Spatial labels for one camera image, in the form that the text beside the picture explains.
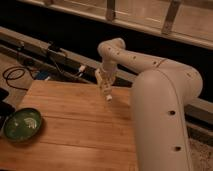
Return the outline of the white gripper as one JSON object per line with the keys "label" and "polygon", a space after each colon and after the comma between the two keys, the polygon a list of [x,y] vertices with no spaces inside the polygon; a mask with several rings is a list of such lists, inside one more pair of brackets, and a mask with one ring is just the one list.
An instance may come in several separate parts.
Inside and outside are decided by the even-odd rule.
{"label": "white gripper", "polygon": [[102,77],[107,80],[110,87],[113,86],[116,79],[117,73],[117,63],[112,60],[103,60],[100,70],[95,70],[95,77],[97,80],[97,84],[102,83]]}

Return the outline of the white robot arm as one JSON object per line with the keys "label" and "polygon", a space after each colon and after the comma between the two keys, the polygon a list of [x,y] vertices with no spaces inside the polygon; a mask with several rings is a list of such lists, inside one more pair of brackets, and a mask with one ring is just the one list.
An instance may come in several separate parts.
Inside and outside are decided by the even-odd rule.
{"label": "white robot arm", "polygon": [[203,87],[195,68],[168,58],[128,51],[123,39],[98,45],[102,57],[95,71],[97,84],[107,100],[117,66],[137,76],[131,87],[130,105],[139,171],[194,171],[184,107]]}

